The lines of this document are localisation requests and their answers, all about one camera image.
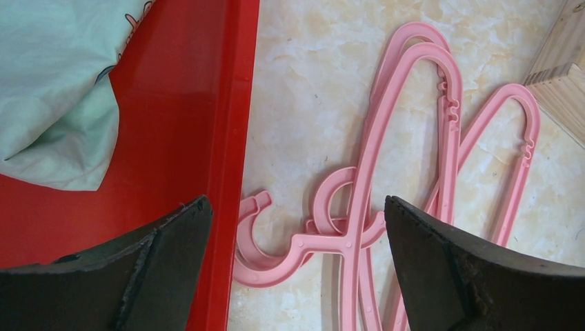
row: pink plastic hanger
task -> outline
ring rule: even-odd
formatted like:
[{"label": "pink plastic hanger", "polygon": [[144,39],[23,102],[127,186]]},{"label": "pink plastic hanger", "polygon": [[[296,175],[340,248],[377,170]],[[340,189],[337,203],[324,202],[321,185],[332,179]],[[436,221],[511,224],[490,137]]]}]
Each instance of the pink plastic hanger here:
[{"label": "pink plastic hanger", "polygon": [[[395,106],[397,95],[399,94],[399,91],[404,84],[404,80],[414,63],[418,59],[425,57],[425,54],[422,54],[419,51],[419,53],[415,53],[415,55],[409,55],[412,56],[412,59],[410,59],[411,61],[400,58],[400,54],[404,51],[406,43],[412,38],[431,41],[440,45],[441,47],[439,48],[443,48],[443,54],[438,55],[439,58],[437,58],[437,55],[426,54],[426,56],[434,56],[435,59],[433,59],[433,61],[435,62],[441,61],[440,57],[445,57],[444,53],[448,54],[448,45],[445,38],[440,32],[425,23],[408,23],[396,31],[388,43],[388,47],[386,48],[385,55],[381,61],[370,94],[371,109],[364,125],[362,158],[360,159],[359,167],[349,167],[338,170],[323,181],[317,190],[315,201],[313,203],[314,220],[308,220],[305,223],[305,234],[296,234],[293,236],[291,240],[291,250],[286,256],[275,257],[266,254],[257,247],[252,237],[252,227],[256,217],[262,210],[266,209],[272,203],[269,193],[263,191],[253,197],[248,197],[241,202],[241,222],[239,224],[237,236],[239,254],[236,255],[235,261],[235,280],[250,287],[269,287],[286,280],[298,267],[307,262],[311,256],[311,252],[341,254],[344,257],[344,269],[341,275],[342,286],[340,304],[340,325],[342,325],[342,330],[345,330],[346,328],[349,330],[356,330],[357,327],[357,321],[354,316],[355,313],[352,313],[352,311],[355,312],[356,306],[357,274],[359,274],[361,311],[366,329],[367,331],[381,330],[377,302],[373,288],[371,253],[369,247],[384,233],[384,219],[381,213],[377,213],[369,222],[365,222],[365,217],[369,214],[370,209],[369,192],[371,189],[371,176],[373,175],[377,153],[379,152],[379,147],[384,137],[385,127],[388,124],[392,109]],[[399,74],[394,74],[395,68],[398,66],[398,59],[400,59],[399,65],[406,65],[406,69],[397,70],[399,71]],[[449,68],[449,60],[442,60],[444,61],[443,63],[438,63],[438,73],[441,77],[445,77],[444,68]],[[501,107],[505,100],[509,98],[516,99],[523,105],[526,112],[527,126],[524,134],[526,145],[523,148],[524,156],[517,162],[513,180],[508,189],[508,197],[510,199],[506,199],[505,201],[510,201],[510,203],[508,203],[505,208],[502,208],[502,215],[500,217],[502,221],[498,223],[499,230],[495,232],[495,241],[497,243],[505,242],[509,237],[511,222],[517,212],[520,194],[526,183],[528,166],[531,162],[531,156],[538,135],[538,108],[535,107],[536,103],[534,98],[522,86],[510,84],[509,86],[499,89],[494,93],[473,121],[468,133],[465,135],[466,138],[462,141],[462,150],[461,152],[458,152],[459,111],[462,94],[461,79],[458,71],[457,76],[459,77],[459,80],[456,80],[455,82],[458,83],[459,86],[458,99],[453,98],[453,95],[457,95],[457,93],[455,93],[442,96],[438,101],[439,180],[435,185],[435,189],[431,194],[425,210],[439,219],[444,221],[447,220],[449,223],[453,222],[453,201],[457,170],[462,166],[466,157],[469,155],[471,148],[475,145],[475,142],[497,109]],[[449,89],[453,86],[453,76],[448,75],[447,78],[447,82],[439,84],[439,89],[453,93],[453,90]],[[398,86],[399,89],[391,91],[392,86]],[[394,95],[387,97],[386,94],[391,94],[391,92],[394,92]],[[386,105],[391,105],[392,107],[383,108],[383,106]],[[384,127],[381,132],[379,131],[380,126]],[[367,170],[361,172],[363,179],[360,181],[357,176],[360,174],[360,171],[358,170],[361,168],[367,168]],[[352,203],[350,205],[348,219],[331,219],[329,209],[334,193],[341,187],[351,183],[355,183],[356,188],[354,189],[351,198]],[[360,197],[357,197],[356,195],[357,188],[361,188],[360,192],[362,195]],[[359,212],[354,212],[352,214],[352,206],[357,208]],[[359,218],[352,218],[352,215],[359,215]],[[361,219],[361,225],[359,222],[357,225],[352,224],[352,219]],[[345,247],[342,245],[343,241],[331,240],[326,243],[325,238],[347,239],[345,242],[346,245]],[[313,242],[313,239],[323,240],[324,244],[319,245],[318,243]],[[350,293],[347,291],[347,286],[350,286]],[[393,314],[392,329],[404,330],[406,329],[407,321],[404,305],[400,300],[399,305],[396,306],[396,311]]]},{"label": "pink plastic hanger", "polygon": [[[369,192],[372,185],[372,175],[377,160],[379,147],[382,143],[386,126],[390,120],[392,110],[395,107],[397,98],[404,82],[412,67],[421,59],[429,59],[437,63],[442,72],[445,73],[447,80],[447,104],[444,124],[445,138],[445,157],[442,160],[443,169],[454,168],[449,163],[456,164],[457,149],[459,148],[459,109],[462,97],[462,79],[457,65],[451,55],[442,47],[431,43],[420,43],[412,46],[404,52],[391,76],[390,81],[386,84],[385,93],[374,106],[375,113],[373,119],[369,122],[369,130],[366,132],[366,143],[362,151],[362,156],[357,169],[353,176],[347,176],[348,171],[341,170],[334,173],[335,182],[341,181],[337,178],[349,178],[354,181],[354,189],[350,199],[348,210],[347,230],[342,235],[325,235],[325,234],[296,234],[291,239],[291,248],[286,256],[270,264],[274,266],[267,267],[266,264],[252,264],[251,261],[236,258],[234,266],[234,278],[239,283],[252,287],[272,286],[287,279],[304,261],[306,256],[311,252],[325,252],[340,254],[344,257],[341,268],[341,289],[340,289],[340,310],[341,310],[341,329],[356,330],[357,319],[355,312],[357,309],[357,283],[358,283],[358,264],[359,256],[363,243],[368,243],[368,233],[383,226],[384,220],[379,222],[370,222],[364,231],[365,218],[369,214]],[[447,200],[450,194],[444,192],[454,189],[454,180],[451,183],[449,173],[441,177],[442,186],[445,190],[439,191],[439,200]],[[368,307],[366,311],[373,312],[377,310],[376,306]]]}]

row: wooden board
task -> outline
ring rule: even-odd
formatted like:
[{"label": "wooden board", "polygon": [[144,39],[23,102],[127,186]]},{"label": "wooden board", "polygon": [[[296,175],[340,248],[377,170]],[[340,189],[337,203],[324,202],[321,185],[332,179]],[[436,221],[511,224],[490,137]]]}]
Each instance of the wooden board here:
[{"label": "wooden board", "polygon": [[566,0],[524,85],[542,110],[585,148],[585,1]]}]

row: red plastic basin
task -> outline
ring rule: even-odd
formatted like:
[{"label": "red plastic basin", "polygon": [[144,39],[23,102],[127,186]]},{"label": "red plastic basin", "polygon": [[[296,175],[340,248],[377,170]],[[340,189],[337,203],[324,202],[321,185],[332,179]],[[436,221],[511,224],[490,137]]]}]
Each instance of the red plastic basin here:
[{"label": "red plastic basin", "polygon": [[0,176],[0,268],[48,263],[200,194],[215,211],[187,330],[225,330],[259,0],[158,0],[110,73],[119,138],[97,192]]}]

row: marble floor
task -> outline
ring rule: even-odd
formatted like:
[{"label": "marble floor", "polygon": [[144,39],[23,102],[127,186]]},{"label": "marble floor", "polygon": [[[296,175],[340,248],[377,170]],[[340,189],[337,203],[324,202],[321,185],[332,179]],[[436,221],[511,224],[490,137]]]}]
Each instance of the marble floor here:
[{"label": "marble floor", "polygon": [[[310,216],[323,176],[357,164],[368,93],[389,36],[409,21],[433,24],[447,38],[464,79],[465,128],[495,88],[520,82],[558,0],[261,1],[242,196],[269,190],[274,206],[254,230],[267,252],[283,254]],[[418,63],[388,127],[375,171],[373,207],[387,194],[422,206],[436,170],[436,70]],[[459,173],[455,225],[487,237],[524,125],[509,102],[488,126]],[[508,247],[585,267],[585,150],[546,115]],[[346,209],[347,192],[332,214]],[[380,311],[394,269],[388,241],[373,247]],[[333,270],[318,255],[268,289],[234,283],[232,331],[334,330]]]}]

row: light green cloth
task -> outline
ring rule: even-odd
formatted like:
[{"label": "light green cloth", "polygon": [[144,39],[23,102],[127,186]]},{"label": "light green cloth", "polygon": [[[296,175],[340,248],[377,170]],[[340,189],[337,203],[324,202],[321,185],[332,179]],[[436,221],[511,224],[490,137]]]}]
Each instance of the light green cloth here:
[{"label": "light green cloth", "polygon": [[99,187],[119,110],[108,76],[96,80],[151,3],[0,0],[0,174],[60,190]]}]

